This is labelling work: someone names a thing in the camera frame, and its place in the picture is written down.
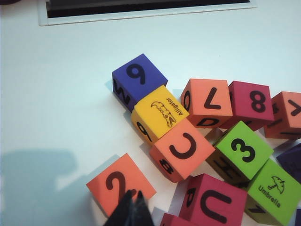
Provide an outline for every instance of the pink block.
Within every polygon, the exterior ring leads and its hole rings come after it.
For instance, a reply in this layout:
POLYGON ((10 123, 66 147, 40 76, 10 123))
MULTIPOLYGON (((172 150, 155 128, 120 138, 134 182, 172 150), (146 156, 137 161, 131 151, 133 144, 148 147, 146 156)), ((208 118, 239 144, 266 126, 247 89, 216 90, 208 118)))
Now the pink block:
POLYGON ((247 192, 208 174, 190 179, 179 217, 198 226, 240 226, 247 192))
POLYGON ((165 213, 163 215, 160 226, 197 226, 187 220, 179 218, 175 215, 165 213))
POLYGON ((220 127, 229 129, 243 121, 253 131, 274 121, 269 87, 259 84, 233 81, 229 85, 233 117, 220 127))

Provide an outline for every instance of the umbrella illustration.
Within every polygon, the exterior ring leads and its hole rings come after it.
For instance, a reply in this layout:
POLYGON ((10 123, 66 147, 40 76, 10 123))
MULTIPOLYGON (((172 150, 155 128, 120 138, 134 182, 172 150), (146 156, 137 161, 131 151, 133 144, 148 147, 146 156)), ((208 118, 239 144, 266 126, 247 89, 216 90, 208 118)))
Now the umbrella illustration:
POLYGON ((280 179, 279 177, 272 177, 273 181, 274 181, 274 185, 272 186, 268 186, 268 189, 273 189, 274 187, 276 187, 278 189, 278 191, 280 192, 280 194, 283 193, 284 191, 284 181, 282 179, 280 179))

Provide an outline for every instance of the blue block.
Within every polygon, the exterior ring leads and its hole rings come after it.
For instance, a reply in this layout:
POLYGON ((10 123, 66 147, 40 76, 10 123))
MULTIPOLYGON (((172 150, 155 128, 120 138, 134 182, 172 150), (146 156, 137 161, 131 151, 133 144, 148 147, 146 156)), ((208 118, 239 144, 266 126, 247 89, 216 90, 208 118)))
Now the blue block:
POLYGON ((144 54, 113 71, 112 76, 113 92, 130 112, 143 97, 167 84, 164 75, 144 54))
POLYGON ((286 172, 301 183, 301 144, 282 153, 277 160, 286 172))
POLYGON ((301 209, 297 209, 295 226, 301 226, 301 209))

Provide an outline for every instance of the orange block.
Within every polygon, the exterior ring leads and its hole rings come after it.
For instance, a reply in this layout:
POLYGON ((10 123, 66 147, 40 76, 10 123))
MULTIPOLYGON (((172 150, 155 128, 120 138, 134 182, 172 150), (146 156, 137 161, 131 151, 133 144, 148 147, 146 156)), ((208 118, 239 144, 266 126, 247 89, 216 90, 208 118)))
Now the orange block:
POLYGON ((232 117, 226 80, 189 79, 181 94, 188 120, 197 128, 217 128, 232 117))
POLYGON ((275 120, 264 127, 265 137, 301 138, 301 93, 280 92, 272 98, 275 120))
POLYGON ((183 119, 151 148, 150 156, 172 182, 186 179, 214 148, 187 119, 183 119))
POLYGON ((108 217, 127 190, 132 190, 133 200, 136 199, 138 191, 142 191, 146 199, 156 193, 128 154, 123 155, 98 174, 87 183, 87 187, 108 217))

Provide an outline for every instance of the letter block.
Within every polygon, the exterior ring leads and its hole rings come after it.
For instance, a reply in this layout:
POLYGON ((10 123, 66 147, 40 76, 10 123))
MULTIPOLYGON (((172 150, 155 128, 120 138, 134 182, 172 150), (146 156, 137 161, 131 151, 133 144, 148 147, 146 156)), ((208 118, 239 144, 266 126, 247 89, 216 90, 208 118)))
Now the letter block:
POLYGON ((297 209, 295 226, 300 226, 300 225, 301 225, 301 209, 297 209))
POLYGON ((198 226, 240 226, 247 192, 201 174, 189 180, 179 217, 198 226))
POLYGON ((265 137, 301 138, 301 93, 280 92, 272 98, 275 120, 264 127, 265 137))
POLYGON ((233 117, 220 127, 229 129, 243 121, 253 131, 274 121, 269 87, 233 81, 229 85, 233 117))
POLYGON ((162 85, 135 105, 131 119, 152 145, 188 115, 180 102, 162 85))
POLYGON ((142 191, 146 199, 156 193, 128 154, 120 157, 88 182, 87 187, 108 217, 127 190, 132 191, 134 200, 137 198, 138 191, 142 191))
POLYGON ((113 92, 130 112, 139 100, 167 84, 164 75, 144 54, 113 71, 112 77, 113 92))
POLYGON ((242 121, 214 144, 207 162, 228 183, 250 181, 274 150, 242 121))
POLYGON ((172 182, 186 179, 214 147, 188 119, 183 119, 151 148, 150 156, 172 182))
POLYGON ((246 190, 245 211, 262 224, 286 226, 301 198, 301 185, 271 159, 246 190))
POLYGON ((189 79, 181 103, 197 128, 217 128, 232 117, 226 80, 189 79))
POLYGON ((301 144, 277 156, 282 168, 301 183, 301 144))
POLYGON ((197 226, 187 220, 179 218, 175 215, 165 213, 163 215, 160 226, 197 226))

